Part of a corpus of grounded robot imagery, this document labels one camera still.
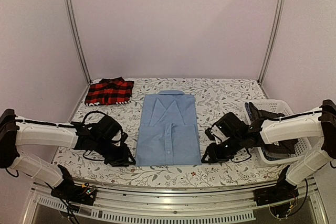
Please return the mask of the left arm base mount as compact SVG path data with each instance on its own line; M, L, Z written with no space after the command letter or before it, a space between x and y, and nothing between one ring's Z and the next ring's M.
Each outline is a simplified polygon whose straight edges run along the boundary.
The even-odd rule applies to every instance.
M88 183L82 185L62 183L51 190L51 195L64 201L93 206L97 195L97 188Z

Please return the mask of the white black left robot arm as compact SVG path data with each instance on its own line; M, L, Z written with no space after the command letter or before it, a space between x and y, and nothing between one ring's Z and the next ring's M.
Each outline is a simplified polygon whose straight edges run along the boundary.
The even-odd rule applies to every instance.
M73 200L78 189L85 193L88 187L75 185L65 167L26 154L19 147L45 145L96 152L105 164L126 167L135 164L125 142L127 138L122 126L105 113L96 123L86 123L85 119L54 123L26 119L16 115L13 109L7 109L1 115L1 168L14 169L42 180L67 200Z

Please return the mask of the light blue long sleeve shirt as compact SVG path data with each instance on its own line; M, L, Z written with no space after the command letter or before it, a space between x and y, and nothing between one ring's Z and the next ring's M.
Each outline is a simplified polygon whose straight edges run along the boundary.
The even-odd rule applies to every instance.
M144 97L135 161L137 166L201 164L193 95L166 90Z

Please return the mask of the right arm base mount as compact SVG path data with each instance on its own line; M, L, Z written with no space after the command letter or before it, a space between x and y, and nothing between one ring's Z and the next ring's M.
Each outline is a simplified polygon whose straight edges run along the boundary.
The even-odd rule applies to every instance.
M253 196L257 206L263 206L296 198L299 193L297 186L284 182L271 187L256 189L253 191Z

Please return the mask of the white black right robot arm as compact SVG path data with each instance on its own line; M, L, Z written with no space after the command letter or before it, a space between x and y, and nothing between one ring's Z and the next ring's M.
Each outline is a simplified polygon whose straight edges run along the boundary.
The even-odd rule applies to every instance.
M213 127L226 137L220 144L211 143L202 163L222 163L232 159L243 148L261 147L304 137L319 137L321 141L304 157L284 168L271 190L276 201L284 200L304 179L335 159L335 103L323 100L322 105L307 112L289 116L260 115L250 124L233 112L224 114Z

